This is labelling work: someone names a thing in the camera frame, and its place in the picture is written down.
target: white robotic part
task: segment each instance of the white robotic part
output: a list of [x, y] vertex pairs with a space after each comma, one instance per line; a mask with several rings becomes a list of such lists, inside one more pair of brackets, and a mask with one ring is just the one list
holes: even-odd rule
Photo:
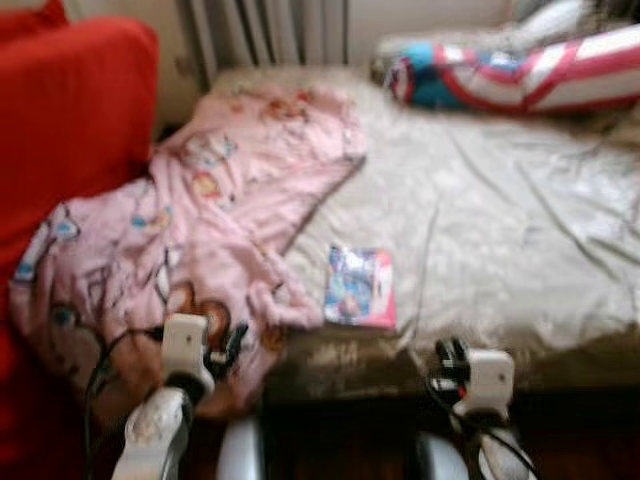
[[202, 315], [174, 313], [164, 324], [162, 366], [165, 380], [173, 373], [186, 373], [202, 382], [205, 397], [215, 383], [204, 366], [209, 321]]
[[420, 478], [469, 480], [469, 470], [456, 448], [444, 438], [422, 433], [418, 437]]
[[163, 387], [138, 406], [127, 420], [125, 447], [112, 480], [176, 478], [178, 463], [172, 454], [186, 448], [188, 404], [181, 389]]
[[260, 428], [255, 417], [229, 423], [216, 469], [217, 480], [263, 480]]
[[164, 325], [162, 363], [165, 385], [129, 416], [125, 447], [113, 472], [114, 480], [175, 480], [189, 438], [195, 405], [188, 392], [172, 386], [172, 375], [202, 384], [200, 401], [215, 384], [204, 366], [209, 322], [206, 317], [176, 313]]
[[[492, 433], [517, 449], [531, 462], [510, 430], [496, 428]], [[478, 467], [485, 480], [535, 480], [533, 473], [513, 453], [489, 435], [480, 435], [479, 441]]]
[[509, 418], [513, 396], [514, 364], [511, 355], [501, 350], [468, 349], [470, 378], [466, 395], [453, 406], [460, 416], [475, 411], [494, 411], [503, 420]]

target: bed sheet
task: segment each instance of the bed sheet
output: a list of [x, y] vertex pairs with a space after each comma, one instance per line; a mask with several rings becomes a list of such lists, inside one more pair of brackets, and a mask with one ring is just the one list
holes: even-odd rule
[[228, 71], [214, 88], [272, 82], [346, 91], [369, 142], [365, 166], [313, 215], [288, 264], [320, 304], [331, 245], [389, 250], [398, 328], [293, 334], [268, 398], [414, 393], [414, 362], [428, 364], [451, 335], [509, 351], [521, 389], [640, 381], [640, 147], [622, 142], [640, 126], [619, 113], [403, 107], [366, 69]]

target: floor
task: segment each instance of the floor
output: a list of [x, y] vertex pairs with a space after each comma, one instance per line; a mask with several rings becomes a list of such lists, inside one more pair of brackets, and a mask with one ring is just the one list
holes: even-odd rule
[[[271, 409], [263, 419], [269, 480], [415, 478], [415, 432], [448, 432], [431, 407], [406, 399]], [[530, 395], [512, 416], [545, 480], [640, 480], [640, 391]], [[182, 478], [215, 478], [223, 431], [196, 423]]]

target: wrinkled sheet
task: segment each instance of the wrinkled sheet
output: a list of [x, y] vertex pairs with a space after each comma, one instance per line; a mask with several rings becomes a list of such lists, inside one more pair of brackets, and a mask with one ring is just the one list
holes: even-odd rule
[[433, 359], [435, 341], [450, 335], [508, 350], [519, 388], [640, 381], [640, 125], [618, 113], [552, 123], [424, 111], [394, 104], [365, 76], [231, 71], [214, 87], [346, 91], [367, 162], [286, 261], [320, 305], [330, 245], [385, 248], [394, 260], [397, 332], [294, 336], [271, 398], [410, 393], [419, 388], [412, 358]]

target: red cushion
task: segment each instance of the red cushion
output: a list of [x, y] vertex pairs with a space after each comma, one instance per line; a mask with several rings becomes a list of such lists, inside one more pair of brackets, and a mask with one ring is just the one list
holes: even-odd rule
[[10, 329], [7, 281], [56, 203], [144, 170], [157, 55], [152, 31], [114, 18], [0, 47], [0, 479], [81, 476], [78, 406]]
[[48, 0], [38, 10], [0, 10], [0, 44], [67, 25], [61, 0]]

